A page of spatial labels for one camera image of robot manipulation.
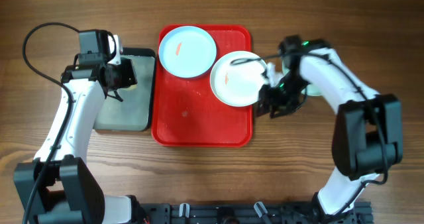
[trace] round plate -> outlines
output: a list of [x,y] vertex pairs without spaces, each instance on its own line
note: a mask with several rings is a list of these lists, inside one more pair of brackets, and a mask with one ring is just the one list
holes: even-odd
[[220,58],[211,71],[211,88],[215,96],[234,107],[252,105],[258,101],[260,88],[266,83],[262,76],[266,63],[261,61],[230,65],[238,58],[259,58],[247,51],[231,52]]
[[193,78],[205,73],[217,57],[215,41],[201,28],[182,26],[171,30],[159,45],[163,67],[180,78]]

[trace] red tray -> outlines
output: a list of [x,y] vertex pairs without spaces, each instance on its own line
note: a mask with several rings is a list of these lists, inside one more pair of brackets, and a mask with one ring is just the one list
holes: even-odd
[[[166,26],[159,44],[172,29]],[[193,25],[206,30],[217,44],[217,60],[238,50],[251,51],[249,32],[238,25]],[[252,138],[252,106],[231,107],[211,90],[211,69],[196,78],[178,78],[159,59],[152,119],[152,136],[166,146],[241,147]]]

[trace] table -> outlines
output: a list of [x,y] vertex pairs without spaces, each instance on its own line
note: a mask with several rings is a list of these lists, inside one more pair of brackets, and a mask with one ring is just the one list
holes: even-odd
[[[172,23],[243,25],[261,56],[291,34],[327,39],[362,81],[403,105],[403,162],[361,200],[372,202],[376,223],[424,223],[424,0],[0,0],[0,223],[21,221],[13,170],[32,160],[60,100],[21,54],[27,32],[50,21],[110,30],[125,46],[155,51]],[[78,36],[60,27],[28,44],[31,63],[55,78],[77,52]],[[334,167],[334,122],[317,97],[294,115],[258,118],[252,140],[237,149],[166,148],[150,131],[93,131],[87,165],[105,194],[144,203],[310,200]]]

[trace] orange mark on plate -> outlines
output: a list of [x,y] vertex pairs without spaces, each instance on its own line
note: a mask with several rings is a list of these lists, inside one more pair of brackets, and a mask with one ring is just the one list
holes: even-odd
[[228,83],[228,72],[225,74],[225,85]]
[[178,45],[178,47],[177,47],[177,51],[176,51],[176,55],[178,56],[178,54],[180,53],[180,49],[181,49],[181,44],[182,44],[183,42],[181,42],[179,45]]

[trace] wooden table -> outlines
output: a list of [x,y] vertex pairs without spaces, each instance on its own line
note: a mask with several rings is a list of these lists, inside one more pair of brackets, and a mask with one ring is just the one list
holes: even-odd
[[[156,51],[172,23],[243,25],[261,56],[291,34],[326,38],[362,81],[403,105],[403,162],[361,199],[372,202],[376,223],[424,223],[424,0],[0,0],[0,223],[21,221],[13,170],[40,148],[60,99],[21,54],[27,32],[50,21],[110,30],[125,46]],[[77,52],[78,36],[58,27],[28,44],[30,61],[55,78]],[[93,131],[88,166],[105,194],[144,203],[310,200],[334,167],[334,122],[318,97],[295,115],[258,118],[238,149],[165,148],[150,131]]]

